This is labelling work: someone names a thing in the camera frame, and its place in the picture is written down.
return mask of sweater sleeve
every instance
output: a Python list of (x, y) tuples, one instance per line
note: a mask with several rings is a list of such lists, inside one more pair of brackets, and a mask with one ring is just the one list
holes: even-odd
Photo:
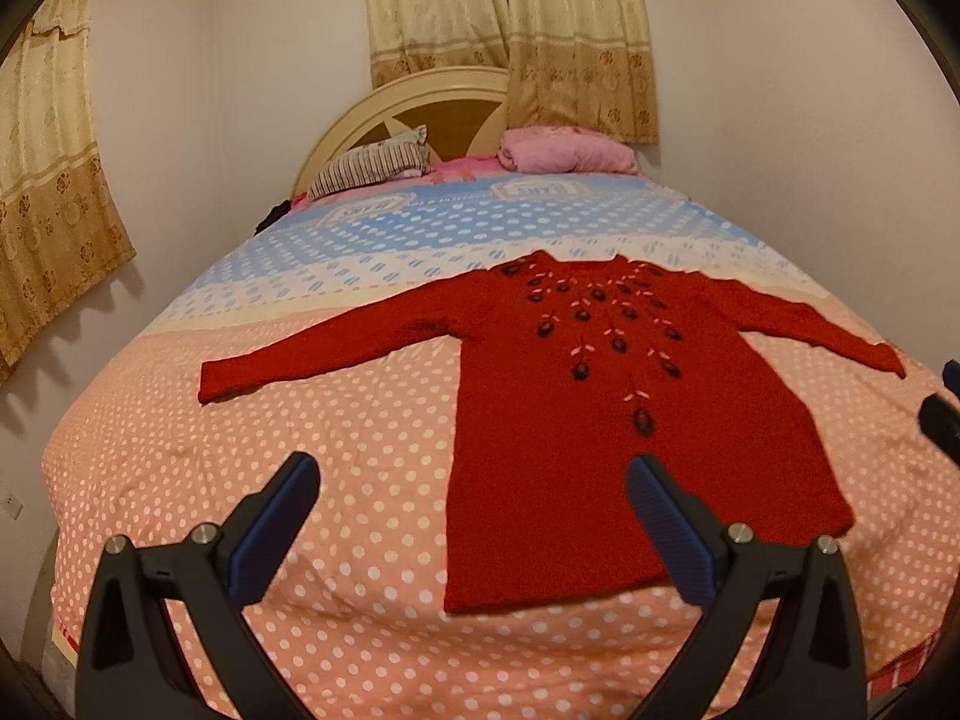
[(741, 332), (793, 338), (822, 346), (848, 360), (906, 378), (904, 364), (889, 343), (870, 344), (824, 319), (811, 306), (754, 292), (739, 281), (704, 280), (704, 297)]
[(198, 399), (205, 404), (353, 367), (438, 336), (465, 338), (491, 309), (491, 288), (489, 271), (469, 271), (351, 309), (250, 354), (204, 362)]

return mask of polka dot bed sheet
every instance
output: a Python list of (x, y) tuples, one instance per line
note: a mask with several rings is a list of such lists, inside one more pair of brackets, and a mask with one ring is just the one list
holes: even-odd
[[(607, 718), (629, 714), (699, 611), (672, 587), (500, 615), (443, 612), (445, 490), (459, 341), (436, 338), (200, 408), (200, 363), (242, 354), (429, 279), (545, 248), (616, 253), (803, 299), (870, 341), (839, 301), (762, 242), (651, 181), (496, 176), (406, 185), (290, 215), (219, 261), (121, 352), (43, 458), (61, 525), (53, 605), (79, 640), (104, 541), (179, 541), (222, 521), (294, 450), (320, 500), (264, 600), (256, 638), (316, 717)], [(936, 377), (904, 381), (824, 349), (747, 334), (810, 408), (856, 515), (844, 554), (868, 669), (935, 635), (957, 575), (960, 472), (916, 427)], [(171, 614), (211, 707), (232, 714), (181, 605)], [(773, 616), (764, 605), (714, 703), (736, 702)]]

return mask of arched headboard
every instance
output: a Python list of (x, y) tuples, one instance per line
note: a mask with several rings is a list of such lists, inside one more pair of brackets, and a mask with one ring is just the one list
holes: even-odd
[(427, 127), (435, 161), (496, 154), (507, 124), (507, 71), (453, 67), (391, 81), (359, 100), (328, 129), (294, 182), (297, 196), (310, 188), (324, 162), (354, 146)]

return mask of wall outlet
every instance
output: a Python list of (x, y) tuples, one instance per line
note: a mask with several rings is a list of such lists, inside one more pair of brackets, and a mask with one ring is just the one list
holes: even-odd
[(6, 490), (0, 490), (0, 509), (7, 513), (10, 519), (17, 519), (23, 511), (23, 504), (13, 493)]

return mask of beige curtain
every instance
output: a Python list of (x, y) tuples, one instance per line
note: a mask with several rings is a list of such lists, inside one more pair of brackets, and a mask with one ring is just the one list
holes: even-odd
[(93, 138), (90, 0), (46, 0), (0, 66), (0, 382), (133, 257)]
[(644, 0), (510, 0), (509, 127), (579, 124), (656, 143)]
[(367, 0), (373, 87), (451, 65), (507, 67), (507, 0)]

